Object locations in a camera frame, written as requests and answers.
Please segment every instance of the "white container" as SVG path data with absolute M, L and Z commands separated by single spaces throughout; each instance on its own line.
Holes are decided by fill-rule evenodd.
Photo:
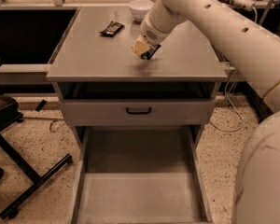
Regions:
M 154 2 L 149 0 L 134 0 L 129 4 L 130 11 L 137 21 L 142 21 L 153 7 Z

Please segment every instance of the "drawer handle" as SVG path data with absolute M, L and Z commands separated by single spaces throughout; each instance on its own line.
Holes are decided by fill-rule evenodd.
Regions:
M 138 108 L 133 110 L 132 108 L 127 107 L 126 111 L 129 115 L 148 115 L 151 113 L 151 107 L 144 111 L 139 111 Z

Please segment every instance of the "chair base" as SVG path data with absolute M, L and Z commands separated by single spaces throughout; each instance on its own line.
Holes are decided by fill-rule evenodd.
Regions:
M 29 198 L 38 188 L 40 188 L 48 179 L 50 179 L 57 171 L 59 171 L 65 164 L 72 163 L 72 156 L 67 154 L 56 163 L 45 175 L 40 176 L 30 164 L 8 143 L 8 141 L 0 134 L 0 147 L 8 154 L 8 156 L 17 163 L 17 165 L 26 173 L 26 175 L 33 181 L 33 185 L 28 188 L 20 197 L 18 197 L 12 204 L 10 204 L 2 213 L 0 218 L 6 217 L 14 218 L 18 214 L 18 207 L 27 198 Z

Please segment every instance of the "black chair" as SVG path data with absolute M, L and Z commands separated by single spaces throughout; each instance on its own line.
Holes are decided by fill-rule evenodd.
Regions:
M 22 122 L 23 114 L 18 111 L 19 104 L 9 96 L 0 94 L 0 132 L 14 122 Z M 59 169 L 66 163 L 72 162 L 72 156 L 67 154 L 63 159 L 56 163 L 45 175 L 40 176 L 29 163 L 8 143 L 8 141 L 0 134 L 0 147 L 8 154 L 8 156 L 17 163 L 17 165 L 32 180 L 33 185 L 28 188 L 20 197 L 10 204 L 3 212 L 0 218 L 14 218 L 19 212 L 19 205 L 30 197 L 39 187 L 41 187 L 48 179 L 50 179 Z

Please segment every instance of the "floor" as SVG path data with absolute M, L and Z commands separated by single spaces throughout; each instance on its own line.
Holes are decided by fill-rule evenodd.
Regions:
M 232 112 L 222 97 L 218 97 L 211 122 L 205 126 L 197 148 L 206 195 L 215 224 L 231 223 L 232 195 L 238 160 L 246 138 L 259 123 L 255 110 L 244 96 L 234 96 L 232 100 L 243 121 Z M 2 132 L 3 136 L 40 175 L 67 153 L 73 156 L 74 163 L 65 165 L 24 202 L 14 219 L 0 218 L 0 224 L 65 223 L 79 149 L 71 129 L 62 120 L 52 123 L 50 119 L 28 119 L 62 118 L 53 101 L 49 101 L 39 112 L 34 111 L 36 105 L 34 102 L 21 102 L 21 110 L 26 119 L 23 123 L 13 124 L 5 129 Z M 226 131 L 237 130 L 239 125 L 242 125 L 242 128 L 237 132 Z M 0 181 L 1 212 L 31 183 L 1 149 L 0 167 L 5 170 L 5 175 Z

